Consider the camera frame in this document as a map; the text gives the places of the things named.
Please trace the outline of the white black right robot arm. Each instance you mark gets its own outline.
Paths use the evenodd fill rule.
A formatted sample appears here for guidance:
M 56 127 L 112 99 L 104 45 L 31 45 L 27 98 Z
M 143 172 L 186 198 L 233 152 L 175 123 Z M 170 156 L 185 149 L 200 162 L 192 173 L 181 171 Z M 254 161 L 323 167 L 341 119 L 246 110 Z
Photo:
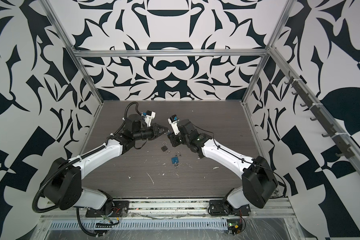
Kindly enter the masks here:
M 209 135 L 209 131 L 202 130 L 199 133 L 198 127 L 188 119 L 179 120 L 178 116 L 173 115 L 168 122 L 173 129 L 168 135 L 173 147 L 186 145 L 200 158 L 216 161 L 241 179 L 242 186 L 226 196 L 232 208 L 239 209 L 248 204 L 264 208 L 279 185 L 265 158 L 248 157 L 223 146 Z

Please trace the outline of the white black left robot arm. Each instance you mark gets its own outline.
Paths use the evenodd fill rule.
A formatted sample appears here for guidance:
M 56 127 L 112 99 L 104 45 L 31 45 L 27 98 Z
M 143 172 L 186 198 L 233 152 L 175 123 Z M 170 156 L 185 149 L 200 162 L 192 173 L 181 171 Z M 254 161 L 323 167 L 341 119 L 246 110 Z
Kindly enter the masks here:
M 136 141 L 152 141 L 166 132 L 168 128 L 157 123 L 126 118 L 99 147 L 69 160 L 55 160 L 32 201 L 32 210 L 46 213 L 55 209 L 89 208 L 100 215 L 111 215 L 113 197 L 105 191 L 83 187 L 82 180 L 106 162 L 135 149 Z

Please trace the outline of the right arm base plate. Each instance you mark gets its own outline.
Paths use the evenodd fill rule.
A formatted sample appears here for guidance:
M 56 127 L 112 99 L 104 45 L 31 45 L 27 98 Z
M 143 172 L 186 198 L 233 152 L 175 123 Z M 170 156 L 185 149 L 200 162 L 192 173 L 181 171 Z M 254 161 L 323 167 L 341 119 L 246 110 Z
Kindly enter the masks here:
M 251 208 L 249 205 L 244 205 L 238 209 L 235 209 L 226 200 L 210 200 L 207 212 L 213 217 L 249 216 Z

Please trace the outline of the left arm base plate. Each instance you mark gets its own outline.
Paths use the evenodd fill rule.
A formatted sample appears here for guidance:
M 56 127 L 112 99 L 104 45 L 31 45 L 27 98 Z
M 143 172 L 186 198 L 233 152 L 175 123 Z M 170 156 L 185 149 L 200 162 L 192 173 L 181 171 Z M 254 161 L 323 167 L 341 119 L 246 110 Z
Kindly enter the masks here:
M 100 210 L 88 209 L 86 212 L 86 218 L 100 218 L 107 216 L 110 218 L 123 217 L 129 211 L 129 201 L 113 201 L 107 202 Z

